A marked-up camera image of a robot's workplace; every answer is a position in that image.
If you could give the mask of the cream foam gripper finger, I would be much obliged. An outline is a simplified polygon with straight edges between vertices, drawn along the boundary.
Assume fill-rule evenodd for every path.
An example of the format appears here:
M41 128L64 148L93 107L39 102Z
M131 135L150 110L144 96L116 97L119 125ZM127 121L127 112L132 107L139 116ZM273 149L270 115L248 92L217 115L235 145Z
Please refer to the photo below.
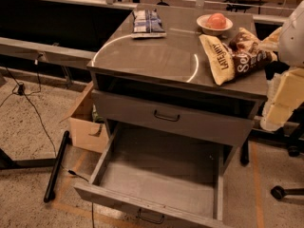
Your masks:
M276 73L268 82L267 97L260 126L267 131L277 131L304 103L304 69L292 68Z

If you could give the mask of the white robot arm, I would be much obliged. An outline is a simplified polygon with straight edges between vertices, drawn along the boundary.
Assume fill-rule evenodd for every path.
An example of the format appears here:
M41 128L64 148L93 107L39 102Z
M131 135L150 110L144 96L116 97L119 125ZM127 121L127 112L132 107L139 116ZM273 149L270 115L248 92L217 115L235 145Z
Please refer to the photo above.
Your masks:
M281 28L264 39L259 48L276 51L289 69L268 80L267 102L260 126L277 131L304 103L304 1L293 11Z

